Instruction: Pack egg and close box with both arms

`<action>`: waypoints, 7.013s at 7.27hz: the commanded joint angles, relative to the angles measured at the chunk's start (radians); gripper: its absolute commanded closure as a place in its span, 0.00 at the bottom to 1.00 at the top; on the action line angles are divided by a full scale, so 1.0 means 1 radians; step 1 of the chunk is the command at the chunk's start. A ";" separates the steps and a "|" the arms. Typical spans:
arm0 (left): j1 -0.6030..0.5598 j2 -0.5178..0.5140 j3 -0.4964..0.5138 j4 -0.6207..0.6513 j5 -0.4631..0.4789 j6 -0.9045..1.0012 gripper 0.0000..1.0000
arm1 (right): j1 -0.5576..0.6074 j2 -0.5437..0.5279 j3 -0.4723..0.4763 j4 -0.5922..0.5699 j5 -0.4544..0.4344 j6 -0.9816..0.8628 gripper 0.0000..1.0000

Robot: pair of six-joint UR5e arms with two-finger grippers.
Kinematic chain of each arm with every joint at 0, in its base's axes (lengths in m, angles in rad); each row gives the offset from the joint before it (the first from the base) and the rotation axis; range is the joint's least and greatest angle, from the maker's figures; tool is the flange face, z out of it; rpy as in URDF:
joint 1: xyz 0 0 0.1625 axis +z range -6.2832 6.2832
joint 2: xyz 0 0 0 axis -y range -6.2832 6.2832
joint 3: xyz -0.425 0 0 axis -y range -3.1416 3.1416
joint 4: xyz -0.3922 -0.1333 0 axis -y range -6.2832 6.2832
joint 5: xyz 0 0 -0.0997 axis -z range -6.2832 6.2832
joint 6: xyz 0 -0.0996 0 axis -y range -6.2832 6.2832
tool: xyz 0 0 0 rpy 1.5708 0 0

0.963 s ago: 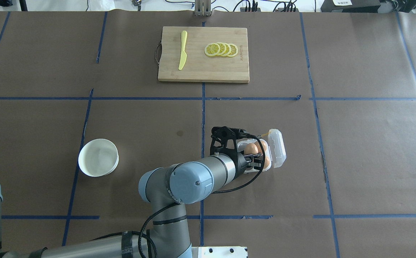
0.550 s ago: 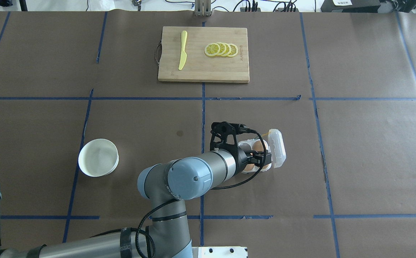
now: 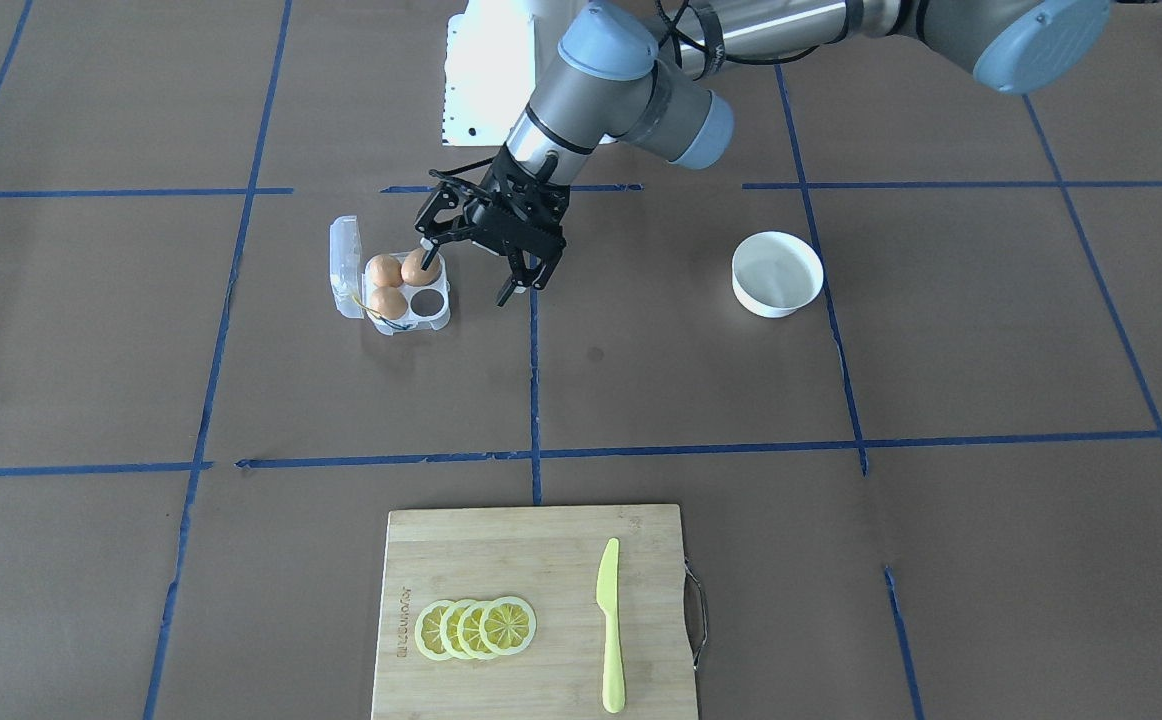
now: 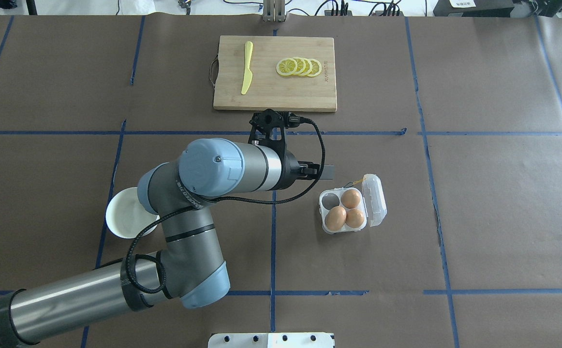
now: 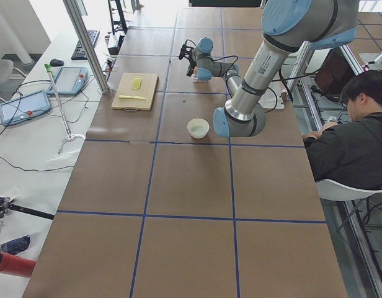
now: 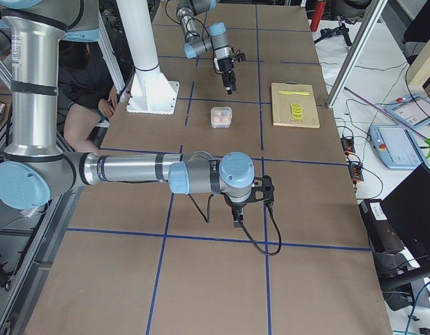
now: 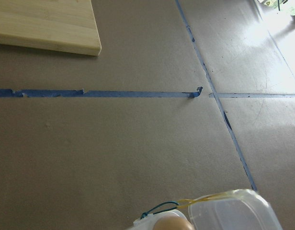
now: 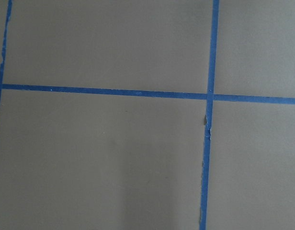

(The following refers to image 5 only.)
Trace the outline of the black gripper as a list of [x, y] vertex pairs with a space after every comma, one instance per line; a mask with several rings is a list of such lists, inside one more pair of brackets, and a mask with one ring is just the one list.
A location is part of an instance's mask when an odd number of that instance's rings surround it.
[[193, 74], [193, 69], [197, 67], [197, 64], [195, 61], [193, 61], [192, 59], [189, 59], [189, 67], [188, 67], [188, 70], [187, 70], [187, 76], [188, 77], [191, 77], [192, 74]]

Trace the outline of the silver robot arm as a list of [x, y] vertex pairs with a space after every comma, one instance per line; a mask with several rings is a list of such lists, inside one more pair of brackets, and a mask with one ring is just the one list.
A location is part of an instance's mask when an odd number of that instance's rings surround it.
[[220, 137], [252, 137], [265, 127], [266, 113], [259, 104], [289, 54], [303, 42], [320, 50], [346, 45], [357, 34], [358, 1], [269, 1], [262, 13], [263, 41], [244, 77], [234, 63], [211, 57], [208, 37], [189, 47], [183, 44], [179, 59], [189, 61], [187, 76], [200, 81], [223, 78], [231, 98], [213, 113], [213, 127]]

